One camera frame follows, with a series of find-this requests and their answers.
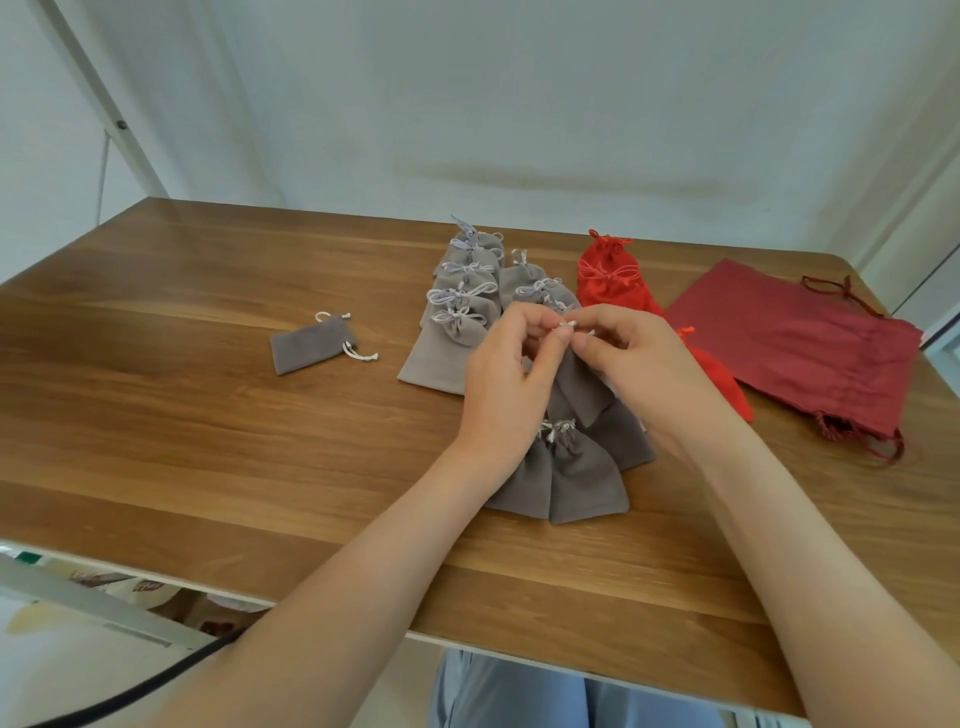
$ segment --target red drawstring cord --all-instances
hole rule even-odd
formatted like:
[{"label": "red drawstring cord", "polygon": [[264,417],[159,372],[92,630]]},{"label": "red drawstring cord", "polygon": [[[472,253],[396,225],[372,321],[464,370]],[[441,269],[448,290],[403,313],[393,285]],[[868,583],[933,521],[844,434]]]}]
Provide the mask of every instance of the red drawstring cord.
[{"label": "red drawstring cord", "polygon": [[606,282],[616,281],[624,285],[640,278],[640,267],[638,265],[621,265],[615,271],[607,271],[581,260],[577,264],[577,270],[580,271],[581,278],[600,279]]},{"label": "red drawstring cord", "polygon": [[593,236],[594,242],[607,243],[610,246],[619,245],[622,248],[624,245],[634,242],[632,237],[613,237],[612,235],[601,235],[594,229],[590,229],[588,232]]},{"label": "red drawstring cord", "polygon": [[[589,233],[595,243],[602,243],[599,248],[606,253],[617,253],[623,250],[624,245],[634,242],[629,237],[601,235],[593,229],[591,229]],[[631,283],[635,280],[640,280],[640,268],[636,264],[621,265],[613,271],[608,271],[601,266],[594,266],[581,258],[577,264],[577,270],[580,272],[581,278],[602,280],[607,284],[621,283],[622,285],[633,287]]]},{"label": "red drawstring cord", "polygon": [[[844,422],[843,420],[839,420],[835,417],[830,417],[823,412],[814,412],[813,417],[817,421],[817,426],[820,427],[820,433],[828,440],[832,440],[833,442],[856,440],[873,457],[878,457],[888,465],[893,465],[903,457],[903,452],[906,449],[906,443],[903,440],[903,433],[900,432],[899,427],[894,430],[893,437],[880,438],[867,432],[862,427],[851,425],[850,423]],[[877,440],[881,443],[892,442],[895,445],[895,449],[892,453],[882,452],[871,444],[871,439]]]},{"label": "red drawstring cord", "polygon": [[[811,283],[825,283],[826,285],[832,285],[838,288],[837,291],[822,291],[819,288],[814,288]],[[869,313],[871,316],[882,319],[885,318],[882,313],[873,308],[869,303],[861,299],[855,293],[853,293],[853,283],[850,276],[846,276],[843,279],[842,283],[838,283],[836,280],[829,279],[815,279],[810,276],[803,276],[800,279],[800,285],[803,286],[806,290],[812,293],[819,293],[821,296],[841,296],[844,299],[849,299],[855,301],[863,306],[863,310]]]}]

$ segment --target wooden table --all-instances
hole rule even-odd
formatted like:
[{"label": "wooden table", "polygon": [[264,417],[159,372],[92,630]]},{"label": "wooden table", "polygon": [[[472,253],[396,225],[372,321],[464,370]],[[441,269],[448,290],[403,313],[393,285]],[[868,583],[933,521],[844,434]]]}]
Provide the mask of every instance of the wooden table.
[{"label": "wooden table", "polygon": [[[453,232],[146,200],[8,281],[0,538],[282,598],[453,438],[461,399],[396,380]],[[550,275],[576,280],[586,235],[504,233],[508,249],[527,248]],[[851,272],[814,253],[642,240],[630,250],[663,304],[723,257],[789,280]],[[340,356],[276,376],[271,334],[321,309],[351,312],[359,350],[379,361]],[[944,382],[918,356],[896,467],[748,396],[757,431],[829,521],[960,658],[960,405]],[[801,715],[694,478],[662,455],[624,479],[624,516],[554,526],[483,511],[414,629]]]}]

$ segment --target light blue pants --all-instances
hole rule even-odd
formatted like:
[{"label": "light blue pants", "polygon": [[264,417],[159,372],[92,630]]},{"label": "light blue pants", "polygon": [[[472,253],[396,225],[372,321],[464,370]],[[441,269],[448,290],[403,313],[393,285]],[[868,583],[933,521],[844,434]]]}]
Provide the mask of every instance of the light blue pants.
[{"label": "light blue pants", "polygon": [[723,728],[705,703],[448,649],[430,728]]}]

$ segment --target wall stain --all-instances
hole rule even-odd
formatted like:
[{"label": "wall stain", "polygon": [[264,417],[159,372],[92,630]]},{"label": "wall stain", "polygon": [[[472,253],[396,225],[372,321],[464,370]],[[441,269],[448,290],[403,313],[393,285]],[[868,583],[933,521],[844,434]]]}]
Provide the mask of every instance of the wall stain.
[{"label": "wall stain", "polygon": [[546,172],[532,167],[476,162],[430,162],[394,158],[399,177],[476,184],[484,187],[542,192],[578,192],[632,197],[668,197],[705,200],[722,197],[726,185],[718,180],[645,180],[617,172]]}]

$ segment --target black cable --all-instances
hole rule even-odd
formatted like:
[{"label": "black cable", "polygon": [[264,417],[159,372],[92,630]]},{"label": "black cable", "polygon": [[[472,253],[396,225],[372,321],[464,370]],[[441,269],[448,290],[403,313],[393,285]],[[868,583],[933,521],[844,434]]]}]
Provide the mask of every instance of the black cable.
[{"label": "black cable", "polygon": [[153,677],[148,677],[139,685],[134,685],[132,688],[121,692],[119,695],[109,697],[106,700],[97,703],[96,705],[82,708],[79,711],[68,713],[65,716],[54,717],[50,718],[49,720],[44,720],[41,723],[35,723],[34,725],[28,726],[28,728],[80,728],[80,726],[89,725],[96,720],[110,716],[117,711],[123,710],[127,706],[132,705],[137,700],[146,697],[151,692],[159,690],[175,677],[183,675],[191,667],[202,662],[218,650],[223,649],[228,644],[235,643],[240,635],[246,631],[247,628],[243,627],[230,632],[228,635],[221,637],[219,640],[215,640],[210,644],[205,644],[196,652],[184,657],[178,663],[169,666]]}]

